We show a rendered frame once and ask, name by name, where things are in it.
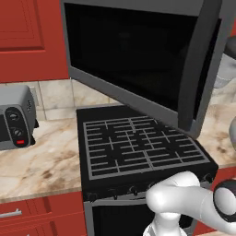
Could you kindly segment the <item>red drawer front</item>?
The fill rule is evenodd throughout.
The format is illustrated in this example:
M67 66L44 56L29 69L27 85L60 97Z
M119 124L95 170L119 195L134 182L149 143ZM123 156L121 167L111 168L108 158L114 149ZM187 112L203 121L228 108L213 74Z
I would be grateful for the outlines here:
M36 217L45 214L60 216L82 212L82 194L80 192L71 192L67 194L49 195L9 203L0 203L0 214L13 212L17 208L22 211L21 216L0 219L9 220L15 218Z
M50 221L29 227L0 230L0 236L87 236L84 228L74 223Z

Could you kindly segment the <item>black hob with grey grates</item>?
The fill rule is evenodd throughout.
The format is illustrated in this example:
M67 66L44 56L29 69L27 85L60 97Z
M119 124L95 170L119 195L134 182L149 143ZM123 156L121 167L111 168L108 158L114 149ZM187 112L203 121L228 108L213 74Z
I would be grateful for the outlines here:
M196 140L124 105L77 109L77 135L83 198L97 200L145 192L150 183L193 172L202 186L218 164Z

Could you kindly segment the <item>grey kettle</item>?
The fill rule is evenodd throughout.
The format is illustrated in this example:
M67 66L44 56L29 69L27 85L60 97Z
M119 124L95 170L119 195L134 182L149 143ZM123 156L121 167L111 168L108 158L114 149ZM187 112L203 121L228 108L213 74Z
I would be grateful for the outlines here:
M224 52L221 57L215 89L221 89L236 78L236 36L227 39Z

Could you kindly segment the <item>grey round pot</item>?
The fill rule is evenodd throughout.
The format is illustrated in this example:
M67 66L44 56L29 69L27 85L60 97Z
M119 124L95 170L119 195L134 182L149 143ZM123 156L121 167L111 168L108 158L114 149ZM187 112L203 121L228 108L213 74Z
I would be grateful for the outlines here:
M229 135L231 143L236 144L236 117L230 123Z

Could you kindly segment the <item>black oven door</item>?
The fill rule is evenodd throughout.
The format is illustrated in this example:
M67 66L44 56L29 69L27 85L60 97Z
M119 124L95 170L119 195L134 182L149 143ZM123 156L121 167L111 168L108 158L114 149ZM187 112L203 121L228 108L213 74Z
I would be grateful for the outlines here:
M144 193L85 201L84 210L88 236L143 236L155 216Z

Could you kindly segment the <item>grey toaster oven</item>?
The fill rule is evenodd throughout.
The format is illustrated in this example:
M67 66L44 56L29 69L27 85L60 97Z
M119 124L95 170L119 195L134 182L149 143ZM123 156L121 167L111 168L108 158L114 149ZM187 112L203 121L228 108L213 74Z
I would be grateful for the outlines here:
M38 127L30 88L26 85L0 87L0 150L34 145L33 131Z

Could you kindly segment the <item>red cupboard door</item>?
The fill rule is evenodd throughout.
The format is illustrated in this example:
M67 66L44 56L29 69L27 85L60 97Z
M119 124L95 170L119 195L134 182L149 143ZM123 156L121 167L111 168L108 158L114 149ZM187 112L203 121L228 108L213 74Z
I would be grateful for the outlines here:
M60 0L0 0L0 83L67 77Z

